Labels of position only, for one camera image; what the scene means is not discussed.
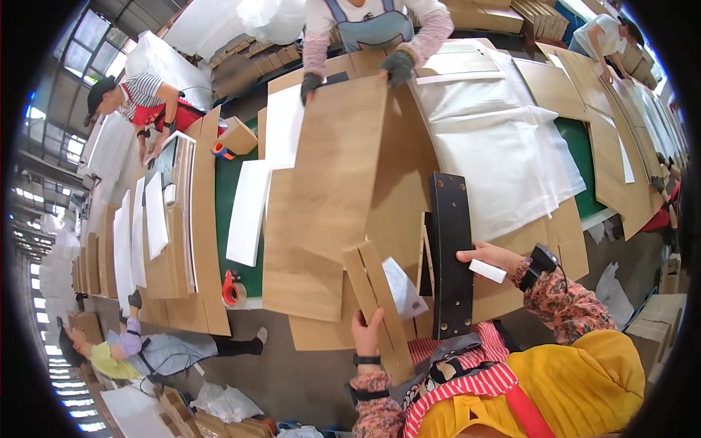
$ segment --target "glove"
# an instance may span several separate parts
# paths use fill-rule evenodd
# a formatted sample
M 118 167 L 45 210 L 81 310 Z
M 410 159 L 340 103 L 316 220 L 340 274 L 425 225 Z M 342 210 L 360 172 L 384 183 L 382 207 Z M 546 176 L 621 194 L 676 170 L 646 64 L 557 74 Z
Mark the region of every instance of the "glove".
M 665 190 L 665 182 L 660 177 L 650 177 L 650 184 L 655 186 L 658 193 L 662 193 Z
M 392 55 L 389 55 L 382 64 L 380 64 L 380 68 L 387 71 L 389 84 L 392 88 L 396 88 L 411 79 L 414 59 L 409 52 L 399 49 Z
M 143 303 L 141 301 L 141 294 L 139 293 L 139 291 L 134 291 L 134 293 L 128 297 L 128 301 L 129 306 L 134 306 L 137 309 L 141 310 L 141 306 L 143 305 Z
M 306 105 L 306 96 L 309 93 L 314 93 L 314 91 L 321 86 L 322 77 L 316 73 L 307 72 L 304 74 L 304 79 L 302 79 L 302 89 L 301 89 L 301 99 L 302 106 Z

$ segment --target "blue apron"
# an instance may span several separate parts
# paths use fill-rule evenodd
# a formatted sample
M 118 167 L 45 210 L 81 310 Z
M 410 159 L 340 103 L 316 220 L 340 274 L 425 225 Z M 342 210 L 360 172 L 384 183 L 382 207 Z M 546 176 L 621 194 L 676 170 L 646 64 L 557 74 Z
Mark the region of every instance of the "blue apron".
M 382 0 L 385 12 L 361 22 L 348 21 L 337 0 L 325 1 L 338 23 L 348 53 L 396 46 L 414 37 L 414 25 L 406 15 L 394 9 L 393 0 Z

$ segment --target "red apron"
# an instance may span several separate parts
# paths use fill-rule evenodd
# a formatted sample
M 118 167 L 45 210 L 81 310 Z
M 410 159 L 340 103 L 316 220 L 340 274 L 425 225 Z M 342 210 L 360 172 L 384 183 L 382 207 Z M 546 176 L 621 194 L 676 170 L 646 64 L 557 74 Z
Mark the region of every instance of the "red apron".
M 131 97 L 129 90 L 122 85 L 122 90 L 126 93 L 129 100 L 132 102 L 134 99 Z M 163 121 L 165 115 L 165 104 L 156 105 L 155 107 L 141 107 L 136 105 L 136 111 L 134 112 L 134 118 L 131 120 L 132 123 L 139 126 L 148 126 L 152 123 L 156 124 L 156 129 L 159 132 L 163 132 Z M 177 110 L 175 111 L 175 121 L 177 121 L 176 128 L 180 132 L 185 132 L 187 128 L 190 127 L 195 121 L 204 116 L 204 113 L 197 108 L 190 105 L 183 99 L 178 98 Z M 221 126 L 217 127 L 217 137 L 224 133 L 224 129 Z

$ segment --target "woman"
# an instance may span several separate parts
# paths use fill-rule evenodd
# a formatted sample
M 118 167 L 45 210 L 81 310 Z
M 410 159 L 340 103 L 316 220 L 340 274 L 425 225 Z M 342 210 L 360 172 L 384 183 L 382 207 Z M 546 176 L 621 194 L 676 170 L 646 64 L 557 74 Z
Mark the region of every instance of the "woman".
M 530 258 L 483 242 L 475 246 L 458 252 L 458 260 L 502 268 L 521 285 Z M 436 342 L 425 371 L 399 391 L 392 389 L 392 397 L 381 392 L 390 379 L 379 365 L 358 365 L 350 384 L 365 401 L 357 404 L 355 436 L 396 437 L 403 430 L 405 438 L 586 437 L 623 429 L 641 406 L 645 388 L 633 343 L 616 330 L 594 293 L 565 280 L 561 270 L 531 279 L 524 305 L 555 331 L 560 345 L 510 353 L 500 325 L 481 322 L 470 335 Z M 351 331 L 359 357 L 378 354 L 382 316 L 380 309 L 365 326 L 356 312 Z M 418 344 L 425 347 L 426 340 Z M 415 357 L 413 342 L 410 347 Z
M 407 7 L 423 25 L 416 36 Z M 326 51 L 336 25 L 348 53 L 399 44 L 380 65 L 380 76 L 388 77 L 395 88 L 441 48 L 454 28 L 450 13 L 438 0 L 307 0 L 302 104 L 311 100 L 325 77 Z
M 626 41 L 633 47 L 637 44 L 645 45 L 643 34 L 635 23 L 623 17 L 618 17 L 618 20 L 620 22 L 608 14 L 598 15 L 574 31 L 569 45 L 569 50 L 598 60 L 599 64 L 594 70 L 606 82 L 611 82 L 611 73 L 606 66 L 605 56 L 611 58 L 624 79 L 632 80 L 623 68 L 618 53 L 623 54 Z
M 139 378 L 142 376 L 170 376 L 179 373 L 208 357 L 260 355 L 268 340 L 268 331 L 261 327 L 251 341 L 232 341 L 227 336 L 177 332 L 141 336 L 137 318 L 142 306 L 138 291 L 129 296 L 131 315 L 126 331 L 117 335 L 110 331 L 107 341 L 93 345 L 78 329 L 67 331 L 59 322 L 59 345 L 63 357 L 74 367 L 90 361 L 110 378 Z
M 139 162 L 144 164 L 146 138 L 150 136 L 146 127 L 152 123 L 160 134 L 148 152 L 158 156 L 165 140 L 175 131 L 184 132 L 205 112 L 181 99 L 180 91 L 150 73 L 130 76 L 116 84 L 114 76 L 100 79 L 88 93 L 88 116 L 85 126 L 94 123 L 96 115 L 117 112 L 127 119 L 136 130 L 139 142 Z M 218 135 L 224 132 L 219 127 Z

